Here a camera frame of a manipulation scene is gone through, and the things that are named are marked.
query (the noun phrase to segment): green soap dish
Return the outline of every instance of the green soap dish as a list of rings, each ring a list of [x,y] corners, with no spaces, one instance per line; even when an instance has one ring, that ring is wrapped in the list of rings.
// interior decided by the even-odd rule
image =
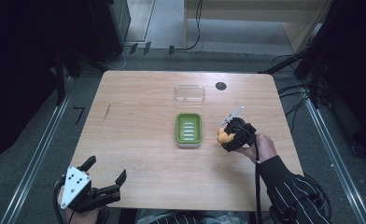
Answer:
[[[176,142],[180,147],[198,147],[203,140],[201,116],[179,114],[176,117]]]

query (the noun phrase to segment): black sleeve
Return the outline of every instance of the black sleeve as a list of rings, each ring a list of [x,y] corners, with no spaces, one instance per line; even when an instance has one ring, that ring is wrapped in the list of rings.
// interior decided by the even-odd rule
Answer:
[[[308,178],[291,173],[279,156],[260,165],[260,175],[274,211],[294,223],[330,223],[317,185]]]

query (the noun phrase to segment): black cable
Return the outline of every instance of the black cable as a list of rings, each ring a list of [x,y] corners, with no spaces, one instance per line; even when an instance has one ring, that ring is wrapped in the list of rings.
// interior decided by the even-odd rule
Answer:
[[[273,60],[271,61],[271,66],[272,66],[272,67],[274,67],[274,62],[275,62],[275,61],[276,61],[276,59],[278,59],[278,58],[281,58],[281,57],[287,57],[287,59],[289,59],[289,58],[290,58],[290,57],[292,57],[292,56],[294,56],[294,54],[279,55],[279,56],[277,56],[277,57],[273,58]],[[289,67],[290,67],[291,69],[293,69],[293,70],[296,70],[296,68],[295,68],[295,67],[293,67],[293,66],[291,65],[291,63],[289,64]]]
[[[325,190],[323,190],[323,188],[320,186],[320,184],[317,183],[317,181],[312,176],[310,176],[310,175],[308,175],[306,173],[304,173],[304,176],[307,177],[308,179],[312,180],[317,185],[317,188],[319,189],[319,191],[322,193],[323,199],[326,200],[326,204],[329,207],[329,209],[328,209],[329,210],[329,213],[327,214],[327,218],[328,218],[328,220],[330,220],[331,219],[331,202],[329,200],[328,195],[326,194]]]
[[[252,133],[248,132],[247,130],[245,130],[242,127],[236,127],[239,128],[240,130],[245,131],[246,133],[248,133],[250,135],[250,138],[253,140],[253,145],[255,146],[255,151],[256,151],[256,163],[255,163],[255,185],[256,185],[256,209],[258,212],[258,223],[261,224],[262,220],[261,220],[261,204],[260,204],[260,155],[259,155],[259,147],[257,144],[257,139],[256,136],[253,136]]]
[[[299,108],[297,108],[297,109],[294,111],[294,114],[293,114],[293,120],[291,121],[290,134],[292,134],[292,133],[293,133],[293,129],[294,129],[294,120],[296,119],[297,111],[299,111]]]
[[[52,198],[53,198],[52,205],[54,207],[55,215],[56,215],[56,217],[58,219],[58,222],[60,224],[63,224],[63,220],[62,220],[62,216],[61,216],[61,213],[60,213],[59,207],[58,207],[58,194],[59,194],[60,189],[61,189],[63,184],[64,184],[64,176],[61,179],[61,181],[55,186],[54,191],[52,193]]]
[[[302,104],[307,100],[309,98],[309,96],[305,96],[305,97],[303,97],[302,99],[301,99],[301,101],[298,103],[298,104],[296,104],[293,108],[291,108],[290,109],[290,111],[289,112],[287,112],[286,114],[285,114],[285,116],[288,116],[289,114],[291,114],[294,110],[296,110],[296,109],[298,109],[298,108],[300,108],[300,106],[302,106]]]
[[[189,48],[174,49],[174,50],[189,50],[189,49],[193,49],[195,46],[197,46],[197,44],[198,44],[198,42],[200,41],[200,38],[201,38],[200,21],[201,21],[202,11],[203,11],[203,0],[199,0],[198,1],[198,6],[197,6],[197,11],[195,13],[195,20],[196,20],[196,23],[197,23],[197,30],[198,30],[198,36],[197,36],[197,40],[195,41],[195,43]]]
[[[284,91],[288,91],[288,90],[291,90],[291,89],[294,89],[294,88],[298,88],[298,87],[309,87],[309,85],[308,84],[301,84],[301,85],[288,86],[288,87],[285,87],[285,88],[282,88],[282,89],[278,90],[278,94],[280,94]]]
[[[285,95],[281,95],[279,96],[279,98],[284,98],[286,96],[290,96],[290,95],[295,95],[295,94],[308,94],[309,91],[295,91],[295,92],[291,92],[291,93],[286,93]]]
[[[74,209],[74,210],[72,211],[72,215],[70,215],[69,221],[68,221],[67,223],[70,223],[70,222],[72,221],[73,215],[75,214],[75,210],[76,210],[76,209]]]

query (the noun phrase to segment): transparent lid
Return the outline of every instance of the transparent lid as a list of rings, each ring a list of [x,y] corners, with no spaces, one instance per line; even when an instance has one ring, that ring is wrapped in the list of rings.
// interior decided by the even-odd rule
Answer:
[[[174,100],[184,105],[203,105],[205,89],[201,85],[177,85]]]

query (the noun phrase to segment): wooden table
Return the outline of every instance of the wooden table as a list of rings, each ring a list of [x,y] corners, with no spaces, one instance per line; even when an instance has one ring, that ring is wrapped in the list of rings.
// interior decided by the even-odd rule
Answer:
[[[185,0],[184,43],[187,19],[195,19],[199,0]],[[294,52],[308,43],[318,23],[322,23],[331,0],[204,0],[201,18],[226,21],[282,22]]]
[[[217,82],[227,89],[216,89]],[[176,85],[203,85],[203,105],[174,101]],[[220,123],[239,105],[239,117],[271,135],[291,172],[302,168],[274,80],[263,74],[109,71],[103,76],[72,164],[95,155],[92,186],[112,185],[127,170],[121,200],[109,206],[190,210],[255,211],[255,165],[218,144]],[[198,113],[203,141],[176,144],[176,116]],[[262,209],[271,203],[261,181]]]

